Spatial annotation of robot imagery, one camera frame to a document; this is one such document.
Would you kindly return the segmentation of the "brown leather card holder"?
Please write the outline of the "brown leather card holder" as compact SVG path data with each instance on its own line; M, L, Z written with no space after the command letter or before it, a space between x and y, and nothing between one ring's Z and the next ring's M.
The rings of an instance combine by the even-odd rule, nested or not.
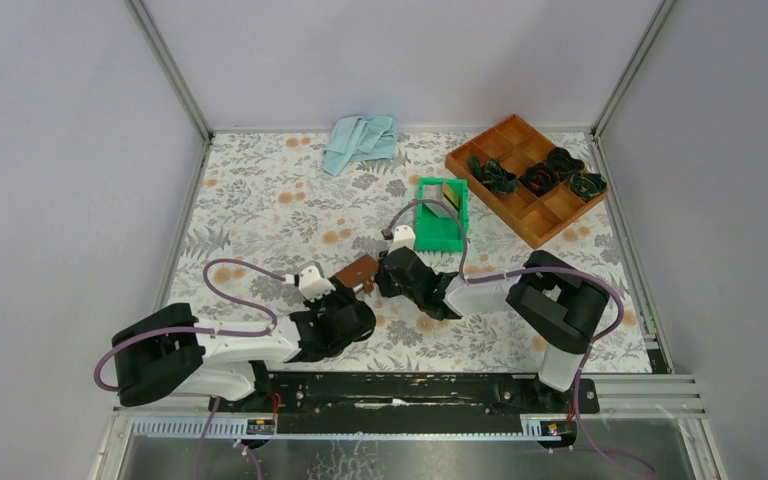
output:
M378 261L370 255L363 255L338 271L334 278L355 293L371 294L375 289Z

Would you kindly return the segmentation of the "silver credit card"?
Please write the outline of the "silver credit card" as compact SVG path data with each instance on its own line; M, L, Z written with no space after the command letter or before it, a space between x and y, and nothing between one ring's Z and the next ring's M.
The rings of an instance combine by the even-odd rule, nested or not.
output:
M450 206L439 201L436 203L425 202L424 206L438 218L452 218L453 216L457 215L456 211L453 213L453 210Z

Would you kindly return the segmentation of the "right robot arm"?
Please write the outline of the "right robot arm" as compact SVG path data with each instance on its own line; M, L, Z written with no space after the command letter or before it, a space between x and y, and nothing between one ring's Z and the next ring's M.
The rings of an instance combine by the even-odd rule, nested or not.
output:
M413 250L400 247L379 256L375 282L383 296L408 298L436 320L518 314L548 343L533 396L549 412L572 400L608 302L615 303L619 316L624 314L610 285L543 250L533 251L519 269L475 277L436 272Z

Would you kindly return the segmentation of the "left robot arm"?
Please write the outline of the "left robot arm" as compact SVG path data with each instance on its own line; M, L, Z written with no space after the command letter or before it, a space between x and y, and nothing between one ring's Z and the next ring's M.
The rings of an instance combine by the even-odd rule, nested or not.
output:
M257 365L317 363L373 333L373 310L337 278L306 269L284 281L298 288L304 310L283 317L271 312L259 330L199 319L189 304L175 303L118 332L95 367L97 385L125 407L177 393L235 400L256 411L271 388L256 375Z

